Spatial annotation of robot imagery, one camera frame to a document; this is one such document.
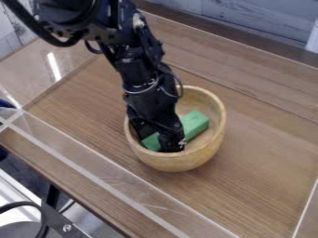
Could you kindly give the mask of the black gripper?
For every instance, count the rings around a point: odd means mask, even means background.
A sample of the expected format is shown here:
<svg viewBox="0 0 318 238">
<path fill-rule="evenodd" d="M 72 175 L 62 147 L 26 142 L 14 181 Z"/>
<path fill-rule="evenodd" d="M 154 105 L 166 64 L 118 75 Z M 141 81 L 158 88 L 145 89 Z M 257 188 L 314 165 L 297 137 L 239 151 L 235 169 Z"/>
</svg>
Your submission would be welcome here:
<svg viewBox="0 0 318 238">
<path fill-rule="evenodd" d="M 141 140 L 159 133 L 161 152 L 181 152 L 186 147 L 186 134 L 175 112 L 178 80 L 171 68 L 162 63 L 153 84 L 143 89 L 126 89 L 127 115 Z"/>
</svg>

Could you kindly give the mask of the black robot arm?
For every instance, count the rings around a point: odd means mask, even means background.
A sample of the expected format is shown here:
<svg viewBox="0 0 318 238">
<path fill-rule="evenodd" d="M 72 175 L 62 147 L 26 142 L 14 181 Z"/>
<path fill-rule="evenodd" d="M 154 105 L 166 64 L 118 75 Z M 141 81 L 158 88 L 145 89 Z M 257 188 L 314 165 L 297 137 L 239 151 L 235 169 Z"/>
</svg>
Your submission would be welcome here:
<svg viewBox="0 0 318 238">
<path fill-rule="evenodd" d="M 163 43 L 133 0 L 2 0 L 28 29 L 51 45 L 78 42 L 102 54 L 122 78 L 130 124 L 139 138 L 159 135 L 159 151 L 186 149 L 186 132 L 175 111 L 183 85 L 163 62 Z"/>
</svg>

